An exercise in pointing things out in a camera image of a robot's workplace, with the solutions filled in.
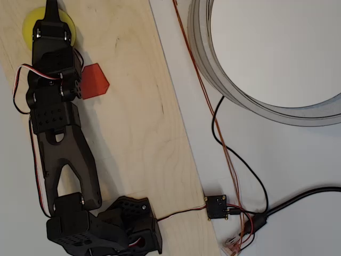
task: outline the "white connector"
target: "white connector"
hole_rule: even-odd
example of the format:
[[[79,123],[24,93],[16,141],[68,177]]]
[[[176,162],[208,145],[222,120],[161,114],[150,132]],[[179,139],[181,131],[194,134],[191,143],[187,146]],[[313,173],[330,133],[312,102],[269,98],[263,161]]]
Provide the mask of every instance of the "white connector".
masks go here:
[[[235,236],[226,240],[225,244],[222,245],[221,249],[226,254],[226,256],[237,256],[240,253],[238,242],[240,241],[240,236]]]

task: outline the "cable connector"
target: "cable connector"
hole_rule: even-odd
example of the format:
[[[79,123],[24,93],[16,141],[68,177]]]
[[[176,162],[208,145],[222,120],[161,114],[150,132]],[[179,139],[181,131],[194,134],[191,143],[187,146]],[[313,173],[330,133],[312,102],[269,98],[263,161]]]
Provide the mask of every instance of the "cable connector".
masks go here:
[[[240,215],[242,213],[242,210],[239,208],[230,208],[228,209],[229,215]]]
[[[235,236],[234,238],[229,238],[226,240],[225,244],[221,247],[222,251],[226,256],[237,256],[240,253],[240,247],[238,242],[240,241],[240,236]]]
[[[266,213],[256,214],[252,217],[252,222],[254,226],[253,234],[256,233],[259,229],[261,229],[267,222]],[[245,234],[250,234],[251,232],[251,222],[248,220],[244,225]]]

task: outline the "yellow ball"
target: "yellow ball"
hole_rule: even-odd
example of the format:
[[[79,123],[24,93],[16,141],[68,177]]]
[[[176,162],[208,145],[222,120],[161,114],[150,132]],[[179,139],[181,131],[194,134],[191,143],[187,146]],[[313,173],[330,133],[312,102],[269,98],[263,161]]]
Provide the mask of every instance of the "yellow ball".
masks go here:
[[[71,20],[70,16],[61,9],[59,11],[59,18],[61,21],[65,22],[71,31],[71,46],[75,44],[76,41],[76,27],[74,22]],[[45,16],[45,7],[39,7],[31,11],[25,18],[22,24],[22,35],[27,47],[32,51],[32,34],[33,28],[37,20],[42,20]]]

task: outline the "plywood board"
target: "plywood board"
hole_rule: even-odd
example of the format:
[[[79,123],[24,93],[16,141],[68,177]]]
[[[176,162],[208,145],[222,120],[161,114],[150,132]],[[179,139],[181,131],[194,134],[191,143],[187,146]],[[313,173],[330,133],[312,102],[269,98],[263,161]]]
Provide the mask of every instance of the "plywood board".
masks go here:
[[[17,66],[31,63],[21,36],[22,22],[44,4],[44,0],[0,1],[0,61],[10,86]],[[202,205],[201,185],[149,1],[59,4],[76,24],[76,48],[85,64],[98,62],[110,83],[105,95],[76,102],[98,167],[102,208],[121,195],[148,196],[157,218]],[[17,98],[23,109],[26,90],[23,72]],[[61,180],[60,191],[74,189],[67,175]],[[177,215],[162,222],[160,229],[163,255],[219,255],[205,211]]]

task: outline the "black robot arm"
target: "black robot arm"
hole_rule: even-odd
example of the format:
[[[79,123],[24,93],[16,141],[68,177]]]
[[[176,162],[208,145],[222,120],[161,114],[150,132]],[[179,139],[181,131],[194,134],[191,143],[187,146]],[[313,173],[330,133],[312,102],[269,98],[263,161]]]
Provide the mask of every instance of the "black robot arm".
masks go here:
[[[95,159],[81,130],[78,108],[82,98],[82,65],[71,46],[71,32],[59,17],[56,0],[46,1],[43,20],[33,28],[32,65],[55,79],[30,71],[26,101],[37,135],[45,179],[48,210],[47,237],[71,255],[144,256],[162,251],[157,220],[147,198],[118,198],[95,217],[102,205]],[[63,134],[61,141],[56,135]],[[69,165],[80,181],[81,193],[59,196],[61,170]]]

